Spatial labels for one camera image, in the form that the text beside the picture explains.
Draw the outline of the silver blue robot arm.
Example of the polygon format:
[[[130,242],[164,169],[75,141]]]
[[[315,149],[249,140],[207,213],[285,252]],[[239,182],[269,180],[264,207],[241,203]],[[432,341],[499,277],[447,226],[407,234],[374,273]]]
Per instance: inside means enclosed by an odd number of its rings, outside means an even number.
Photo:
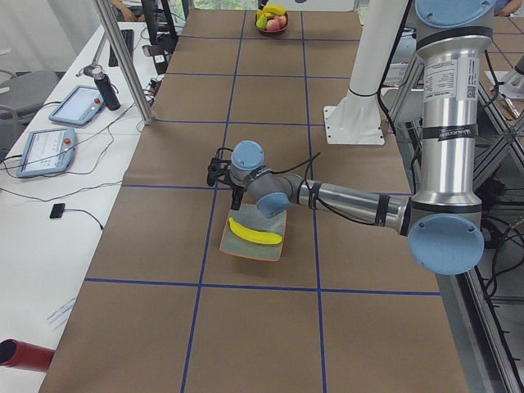
[[[233,209],[249,195],[265,218],[290,204],[325,209],[349,220],[395,229],[414,259],[440,275],[456,275],[481,260],[481,200],[473,191],[480,56],[492,39],[492,1],[372,1],[348,93],[324,110],[331,144],[382,144],[377,97],[409,17],[424,65],[421,178],[408,199],[279,175],[264,164],[262,147],[238,143],[225,168]]]

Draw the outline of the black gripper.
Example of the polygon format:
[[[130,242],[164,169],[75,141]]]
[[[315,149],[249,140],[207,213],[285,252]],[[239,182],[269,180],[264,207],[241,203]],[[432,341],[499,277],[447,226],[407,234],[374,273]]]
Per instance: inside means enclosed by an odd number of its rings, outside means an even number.
[[[246,189],[243,184],[236,184],[235,182],[231,182],[230,188],[232,190],[231,209],[240,210],[242,198]]]

